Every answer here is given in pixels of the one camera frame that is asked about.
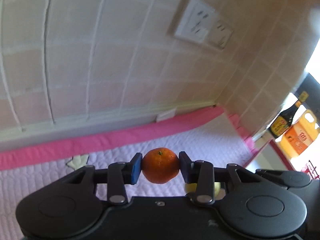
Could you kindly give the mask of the black window frame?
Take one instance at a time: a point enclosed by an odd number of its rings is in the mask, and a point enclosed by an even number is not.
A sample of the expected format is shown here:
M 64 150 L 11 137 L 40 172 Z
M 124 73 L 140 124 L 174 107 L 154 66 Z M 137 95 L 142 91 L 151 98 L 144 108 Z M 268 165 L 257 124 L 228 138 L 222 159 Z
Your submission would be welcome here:
M 319 112 L 319 83 L 311 74 L 307 74 L 303 82 L 294 92 L 294 95 L 302 99 L 303 104 L 312 110 L 313 113 Z

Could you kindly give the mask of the mandarin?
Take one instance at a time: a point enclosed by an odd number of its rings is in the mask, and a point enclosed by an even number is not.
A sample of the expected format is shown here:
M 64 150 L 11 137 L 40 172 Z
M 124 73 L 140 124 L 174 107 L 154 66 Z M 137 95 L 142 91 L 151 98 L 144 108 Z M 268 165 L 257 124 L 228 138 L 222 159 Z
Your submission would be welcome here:
M 142 172 L 153 184 L 165 184 L 175 178 L 179 171 L 179 158 L 168 148 L 150 150 L 142 159 Z

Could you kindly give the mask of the white double wall socket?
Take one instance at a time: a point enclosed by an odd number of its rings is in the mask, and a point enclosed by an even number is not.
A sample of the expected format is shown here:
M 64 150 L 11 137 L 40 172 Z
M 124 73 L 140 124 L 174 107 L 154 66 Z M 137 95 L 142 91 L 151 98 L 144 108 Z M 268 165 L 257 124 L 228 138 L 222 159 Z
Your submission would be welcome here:
M 203 0 L 180 0 L 169 25 L 173 38 L 224 50 L 234 33 L 220 13 Z

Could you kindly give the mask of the white quilted mat pink border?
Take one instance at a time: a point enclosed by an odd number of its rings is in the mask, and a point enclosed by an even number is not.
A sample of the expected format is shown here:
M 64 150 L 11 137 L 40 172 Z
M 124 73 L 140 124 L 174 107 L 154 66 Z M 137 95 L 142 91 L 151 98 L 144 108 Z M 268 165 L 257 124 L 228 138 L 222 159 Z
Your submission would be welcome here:
M 245 166 L 255 153 L 250 133 L 237 115 L 207 107 L 139 127 L 70 138 L 1 153 L 1 239 L 20 239 L 15 218 L 20 200 L 85 166 L 107 168 L 136 153 L 166 147 L 216 167 Z

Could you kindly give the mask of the dark soy sauce bottle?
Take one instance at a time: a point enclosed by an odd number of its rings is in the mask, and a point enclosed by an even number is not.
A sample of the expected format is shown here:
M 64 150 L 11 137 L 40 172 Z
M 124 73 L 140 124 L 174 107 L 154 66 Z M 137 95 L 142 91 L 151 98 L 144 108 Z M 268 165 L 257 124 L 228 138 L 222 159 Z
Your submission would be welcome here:
M 298 111 L 300 105 L 304 103 L 308 97 L 309 94 L 306 91 L 302 91 L 297 101 L 291 107 L 279 113 L 279 115 L 275 118 L 275 120 L 268 128 L 274 139 L 279 138 L 291 127 L 295 113 Z

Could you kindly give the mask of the red gift box white inside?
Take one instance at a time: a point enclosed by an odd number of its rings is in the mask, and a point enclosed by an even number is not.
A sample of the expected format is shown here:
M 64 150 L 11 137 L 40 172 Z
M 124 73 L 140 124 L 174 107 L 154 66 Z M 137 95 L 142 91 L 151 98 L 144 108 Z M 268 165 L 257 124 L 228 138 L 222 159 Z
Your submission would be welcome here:
M 258 150 L 254 156 L 245 165 L 245 168 L 251 172 L 256 170 L 280 170 L 295 171 L 291 162 L 284 155 L 274 140 L 259 138 L 255 142 L 255 148 Z

